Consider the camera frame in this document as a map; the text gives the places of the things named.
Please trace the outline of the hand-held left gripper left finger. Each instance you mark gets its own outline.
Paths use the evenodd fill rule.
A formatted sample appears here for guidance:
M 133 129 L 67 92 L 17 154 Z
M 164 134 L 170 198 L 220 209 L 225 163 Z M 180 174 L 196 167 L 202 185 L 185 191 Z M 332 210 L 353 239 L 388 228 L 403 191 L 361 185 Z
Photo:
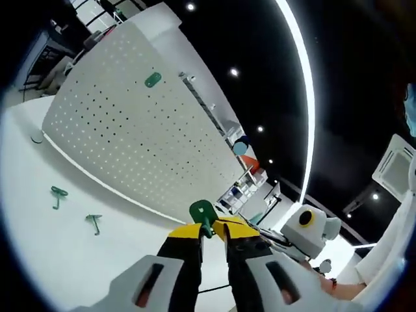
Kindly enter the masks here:
M 173 230 L 157 255 L 114 278 L 108 294 L 74 311 L 194 311 L 202 280 L 202 225 Z

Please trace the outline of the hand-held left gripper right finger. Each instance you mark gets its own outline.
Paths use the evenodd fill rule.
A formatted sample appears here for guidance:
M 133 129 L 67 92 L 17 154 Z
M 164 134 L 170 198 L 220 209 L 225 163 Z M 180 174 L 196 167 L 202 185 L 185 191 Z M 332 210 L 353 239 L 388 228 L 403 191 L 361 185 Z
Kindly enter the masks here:
M 273 253 L 259 232 L 243 221 L 213 223 L 226 244 L 228 278 L 238 311 L 344 311 L 345 303 L 284 253 Z

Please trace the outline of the person's right hand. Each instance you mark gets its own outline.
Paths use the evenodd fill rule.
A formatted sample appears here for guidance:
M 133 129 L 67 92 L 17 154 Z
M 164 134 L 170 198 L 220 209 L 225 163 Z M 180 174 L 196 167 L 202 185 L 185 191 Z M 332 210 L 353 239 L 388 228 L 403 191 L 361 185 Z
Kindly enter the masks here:
M 310 271 L 316 280 L 320 281 L 320 286 L 323 291 L 330 295 L 335 294 L 336 282 L 332 279 L 325 278 L 321 273 L 318 273 L 307 261 L 300 262 L 300 265 Z

